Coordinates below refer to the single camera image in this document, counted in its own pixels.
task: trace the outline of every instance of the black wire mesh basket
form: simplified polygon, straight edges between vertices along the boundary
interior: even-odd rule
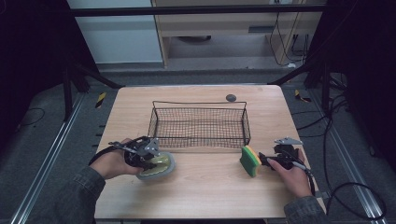
[[[148,136],[159,147],[243,147],[250,141],[246,105],[154,101]]]

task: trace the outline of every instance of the green and yellow sponge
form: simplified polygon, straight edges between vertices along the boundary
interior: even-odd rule
[[[242,147],[242,157],[240,159],[242,166],[251,177],[255,177],[257,169],[262,164],[256,152],[250,146]]]

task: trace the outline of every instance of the hand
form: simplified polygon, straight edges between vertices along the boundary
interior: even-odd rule
[[[127,143],[131,139],[126,138],[122,143]],[[118,175],[137,175],[143,171],[143,168],[133,167],[125,163],[123,157],[124,151],[116,149],[99,157],[90,167],[97,171],[104,179],[111,179]]]
[[[304,161],[303,152],[298,150],[298,157]],[[302,198],[305,196],[312,196],[311,189],[309,188],[308,177],[305,172],[294,166],[286,170],[277,161],[267,159],[270,165],[279,173],[280,177],[286,185],[286,188],[293,193],[296,197]]]

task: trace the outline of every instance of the forearm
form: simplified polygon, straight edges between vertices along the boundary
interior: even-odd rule
[[[330,223],[318,200],[313,196],[296,199],[288,203],[284,210],[290,224]]]
[[[53,197],[38,217],[39,223],[92,223],[96,201],[105,184],[91,167],[82,169]]]

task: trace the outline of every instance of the table top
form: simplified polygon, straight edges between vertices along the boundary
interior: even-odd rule
[[[299,139],[282,90],[278,86],[161,86],[119,90],[99,145],[147,135],[153,101],[226,102],[233,94],[247,102],[251,141],[256,152],[274,156],[275,139]],[[96,218],[268,218],[284,217],[293,200],[282,180],[261,166],[250,177],[239,159],[240,149],[196,147],[172,152],[176,168],[168,176],[139,180],[121,175],[106,181],[96,205]]]

